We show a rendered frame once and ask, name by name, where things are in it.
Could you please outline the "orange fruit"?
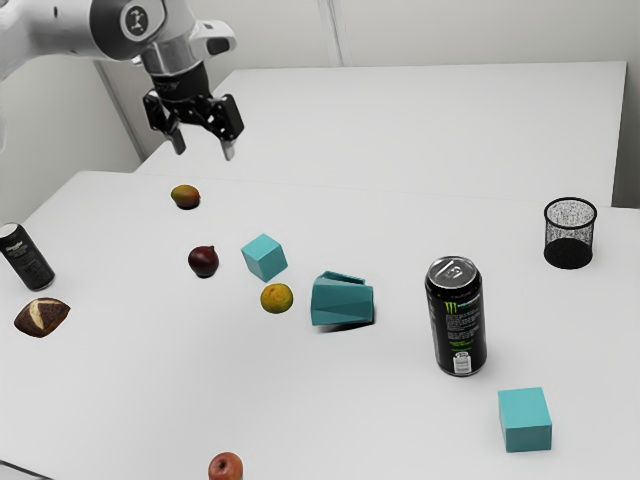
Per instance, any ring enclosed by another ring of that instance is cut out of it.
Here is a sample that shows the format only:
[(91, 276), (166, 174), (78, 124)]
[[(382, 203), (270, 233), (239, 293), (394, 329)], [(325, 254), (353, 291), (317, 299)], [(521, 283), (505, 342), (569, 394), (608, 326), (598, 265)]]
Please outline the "orange fruit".
[(293, 301), (292, 290), (283, 283), (265, 286), (260, 295), (262, 308), (271, 314), (280, 314), (288, 311), (293, 305)]

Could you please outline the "red apple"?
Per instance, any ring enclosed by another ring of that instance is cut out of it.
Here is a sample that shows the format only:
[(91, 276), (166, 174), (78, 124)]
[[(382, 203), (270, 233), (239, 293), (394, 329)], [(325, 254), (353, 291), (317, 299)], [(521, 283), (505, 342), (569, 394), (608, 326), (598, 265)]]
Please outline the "red apple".
[(244, 465), (233, 452), (221, 452), (209, 463), (209, 480), (243, 480)]

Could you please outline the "tall black can green print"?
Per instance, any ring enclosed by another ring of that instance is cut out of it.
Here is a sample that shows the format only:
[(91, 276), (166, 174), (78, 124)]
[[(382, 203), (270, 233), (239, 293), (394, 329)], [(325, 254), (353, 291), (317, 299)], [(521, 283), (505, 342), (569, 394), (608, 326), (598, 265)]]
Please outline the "tall black can green print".
[(445, 373), (467, 377), (487, 360), (483, 279), (461, 256), (444, 256), (428, 268), (426, 298), (435, 358)]

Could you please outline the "black can with pale print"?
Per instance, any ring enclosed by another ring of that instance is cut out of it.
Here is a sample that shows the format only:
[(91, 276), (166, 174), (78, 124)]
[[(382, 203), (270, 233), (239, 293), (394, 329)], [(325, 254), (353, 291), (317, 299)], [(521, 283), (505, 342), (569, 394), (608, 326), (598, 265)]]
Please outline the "black can with pale print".
[(39, 291), (53, 283), (53, 269), (22, 225), (0, 226), (0, 253), (28, 289)]

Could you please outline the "black mesh pen holder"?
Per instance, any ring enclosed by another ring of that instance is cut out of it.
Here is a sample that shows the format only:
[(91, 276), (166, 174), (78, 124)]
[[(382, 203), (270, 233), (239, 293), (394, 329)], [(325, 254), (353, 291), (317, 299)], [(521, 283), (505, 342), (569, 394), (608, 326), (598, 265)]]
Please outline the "black mesh pen holder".
[(564, 270), (580, 269), (593, 258), (597, 209), (578, 197), (562, 197), (544, 208), (545, 246), (548, 264)]

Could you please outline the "teal faceted mug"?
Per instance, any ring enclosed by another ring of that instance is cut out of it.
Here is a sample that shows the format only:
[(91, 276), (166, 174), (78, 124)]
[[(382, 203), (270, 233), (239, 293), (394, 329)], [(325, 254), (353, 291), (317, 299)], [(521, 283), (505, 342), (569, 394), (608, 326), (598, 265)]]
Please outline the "teal faceted mug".
[(374, 320), (374, 290), (362, 278), (325, 271), (313, 283), (313, 326), (369, 324)]

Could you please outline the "teal cube block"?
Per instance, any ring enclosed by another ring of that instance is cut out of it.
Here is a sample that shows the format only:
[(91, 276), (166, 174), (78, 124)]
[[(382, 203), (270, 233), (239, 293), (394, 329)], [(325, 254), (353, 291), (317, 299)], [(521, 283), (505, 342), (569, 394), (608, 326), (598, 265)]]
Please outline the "teal cube block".
[(244, 245), (241, 253), (249, 271), (263, 282), (270, 281), (288, 267), (281, 244), (266, 234)]

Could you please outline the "dark red onion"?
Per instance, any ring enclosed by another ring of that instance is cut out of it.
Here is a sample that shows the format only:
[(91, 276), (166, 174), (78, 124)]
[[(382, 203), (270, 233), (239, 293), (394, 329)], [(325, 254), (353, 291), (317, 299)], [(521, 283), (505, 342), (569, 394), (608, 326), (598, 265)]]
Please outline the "dark red onion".
[(215, 274), (219, 267), (219, 257), (214, 246), (198, 246), (188, 255), (188, 264), (191, 270), (202, 278)]

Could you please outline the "brown bread roll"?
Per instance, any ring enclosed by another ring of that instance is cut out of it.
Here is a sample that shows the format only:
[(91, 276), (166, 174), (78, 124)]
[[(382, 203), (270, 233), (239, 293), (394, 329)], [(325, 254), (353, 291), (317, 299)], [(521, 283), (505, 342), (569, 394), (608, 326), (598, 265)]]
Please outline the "brown bread roll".
[(43, 338), (52, 333), (68, 316), (70, 307), (54, 298), (37, 298), (18, 313), (14, 326), (22, 333)]

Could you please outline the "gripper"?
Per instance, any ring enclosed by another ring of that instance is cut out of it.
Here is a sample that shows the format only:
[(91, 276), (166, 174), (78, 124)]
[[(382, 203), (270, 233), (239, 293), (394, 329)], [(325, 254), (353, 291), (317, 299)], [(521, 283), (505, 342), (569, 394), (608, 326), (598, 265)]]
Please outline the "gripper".
[(143, 97), (150, 128), (160, 132), (174, 152), (182, 155), (186, 145), (179, 123), (202, 126), (219, 140), (225, 159), (231, 161), (244, 123), (231, 94), (212, 96), (206, 68), (196, 65), (181, 74), (151, 79), (153, 88)]

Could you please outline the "green and red mango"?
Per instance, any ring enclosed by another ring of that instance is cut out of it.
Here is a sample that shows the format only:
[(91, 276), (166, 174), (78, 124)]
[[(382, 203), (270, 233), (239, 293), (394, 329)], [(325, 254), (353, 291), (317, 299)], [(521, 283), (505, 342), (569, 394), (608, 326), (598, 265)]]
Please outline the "green and red mango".
[(189, 184), (175, 186), (171, 190), (170, 196), (175, 205), (184, 210), (196, 208), (201, 201), (199, 190)]

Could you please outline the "large teal block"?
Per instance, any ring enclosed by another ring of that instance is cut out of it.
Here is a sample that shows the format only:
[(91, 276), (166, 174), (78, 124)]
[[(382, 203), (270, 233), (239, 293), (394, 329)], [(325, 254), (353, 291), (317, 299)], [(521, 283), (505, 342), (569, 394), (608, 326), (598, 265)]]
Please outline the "large teal block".
[(499, 420), (508, 453), (548, 451), (553, 424), (541, 387), (497, 392)]

